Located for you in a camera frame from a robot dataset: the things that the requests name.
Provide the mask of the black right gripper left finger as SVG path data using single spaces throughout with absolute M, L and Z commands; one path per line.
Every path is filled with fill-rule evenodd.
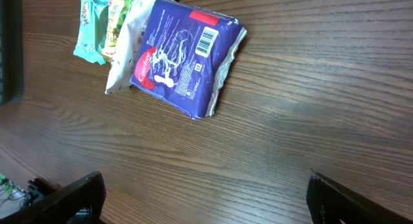
M 1 219 L 1 224 L 104 224 L 101 213 L 105 198 L 105 183 L 99 171 L 65 187 L 35 178 L 28 181 L 28 198 L 23 206 Z

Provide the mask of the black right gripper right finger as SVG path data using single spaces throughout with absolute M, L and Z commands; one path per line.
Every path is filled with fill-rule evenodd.
M 412 220 L 318 172 L 309 179 L 306 203 L 315 224 L 412 224 Z

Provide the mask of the mint green wipes pack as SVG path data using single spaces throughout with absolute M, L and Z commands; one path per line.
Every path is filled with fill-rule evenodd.
M 81 0 L 79 33 L 74 55 L 90 63 L 103 65 L 109 0 Z

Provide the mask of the purple Carefree pad pack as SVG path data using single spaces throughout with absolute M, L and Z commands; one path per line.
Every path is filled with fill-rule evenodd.
M 210 117 L 246 34 L 234 17 L 156 0 L 130 82 L 192 119 Z

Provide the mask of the white tube gold cap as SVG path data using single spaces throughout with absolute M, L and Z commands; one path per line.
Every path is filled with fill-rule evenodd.
M 106 83 L 106 94 L 129 90 L 150 13 L 156 0 L 133 0 L 120 28 Z

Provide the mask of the green yellow snack packet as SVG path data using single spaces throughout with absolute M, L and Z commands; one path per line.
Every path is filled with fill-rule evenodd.
M 117 38 L 133 0 L 109 0 L 105 46 L 101 54 L 111 62 L 116 52 Z

